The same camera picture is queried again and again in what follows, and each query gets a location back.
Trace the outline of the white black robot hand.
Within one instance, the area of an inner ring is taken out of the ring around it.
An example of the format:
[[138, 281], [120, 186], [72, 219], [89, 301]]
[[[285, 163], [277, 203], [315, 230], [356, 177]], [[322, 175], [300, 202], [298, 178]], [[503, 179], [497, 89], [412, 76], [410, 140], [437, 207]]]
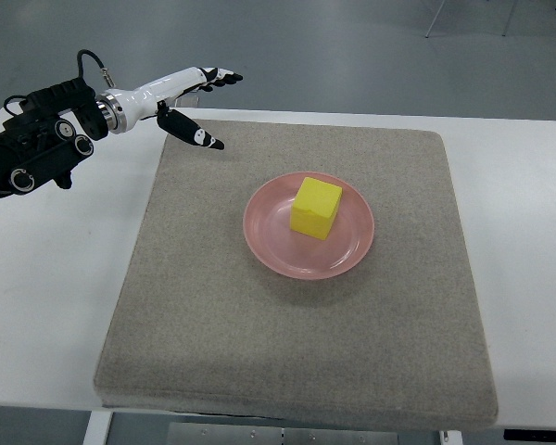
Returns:
[[218, 150], [224, 143], [171, 106], [183, 95], [210, 92], [215, 87], [232, 85], [243, 76], [220, 68], [192, 67], [163, 76], [132, 91], [109, 88], [97, 97], [108, 129], [114, 134], [129, 132], [138, 121], [154, 118], [158, 127], [192, 146]]

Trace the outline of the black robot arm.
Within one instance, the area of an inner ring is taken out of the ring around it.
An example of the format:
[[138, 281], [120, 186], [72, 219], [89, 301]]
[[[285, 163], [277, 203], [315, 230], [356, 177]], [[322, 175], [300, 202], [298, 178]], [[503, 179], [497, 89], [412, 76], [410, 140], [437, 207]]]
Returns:
[[83, 78], [23, 96], [21, 112], [0, 132], [0, 198], [26, 195], [50, 181], [72, 186], [71, 172], [94, 153], [108, 127]]

